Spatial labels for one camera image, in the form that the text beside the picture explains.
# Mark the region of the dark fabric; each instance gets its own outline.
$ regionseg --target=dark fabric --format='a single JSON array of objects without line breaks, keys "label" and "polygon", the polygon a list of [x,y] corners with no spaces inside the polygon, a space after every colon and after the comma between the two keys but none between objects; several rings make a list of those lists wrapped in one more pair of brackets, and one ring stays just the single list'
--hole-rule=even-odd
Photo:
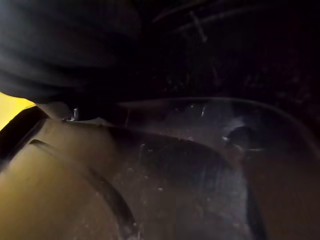
[{"label": "dark fabric", "polygon": [[0,32],[0,91],[46,103],[129,55],[141,23],[127,0],[3,0]]}]

